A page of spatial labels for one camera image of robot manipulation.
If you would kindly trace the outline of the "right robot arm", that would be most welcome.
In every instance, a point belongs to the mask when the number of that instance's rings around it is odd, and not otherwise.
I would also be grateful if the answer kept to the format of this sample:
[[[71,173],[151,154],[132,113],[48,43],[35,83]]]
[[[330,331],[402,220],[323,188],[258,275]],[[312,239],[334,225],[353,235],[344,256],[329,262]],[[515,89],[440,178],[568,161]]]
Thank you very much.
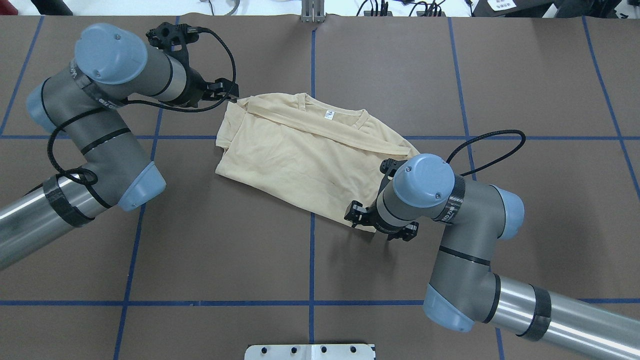
[[[386,179],[371,205],[352,201],[345,220],[372,226],[389,240],[411,240],[418,219],[445,225],[423,312],[467,333],[483,323],[529,342],[544,342],[601,360],[637,360],[639,321],[491,270],[499,240],[514,237],[525,207],[518,195],[455,174],[432,153],[381,164]]]

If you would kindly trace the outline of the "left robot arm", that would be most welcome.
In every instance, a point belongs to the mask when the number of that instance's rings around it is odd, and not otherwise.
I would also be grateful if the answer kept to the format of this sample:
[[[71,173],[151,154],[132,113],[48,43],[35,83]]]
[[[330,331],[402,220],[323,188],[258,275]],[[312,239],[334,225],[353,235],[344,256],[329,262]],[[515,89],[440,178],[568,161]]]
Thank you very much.
[[[190,66],[188,45],[212,35],[226,51],[231,79],[208,82]],[[201,113],[239,96],[229,47],[213,30],[163,22],[146,40],[110,23],[94,23],[75,43],[68,66],[26,101],[48,132],[55,174],[1,210],[1,268],[91,223],[112,207],[132,211],[166,189],[158,167],[119,109],[146,105]]]

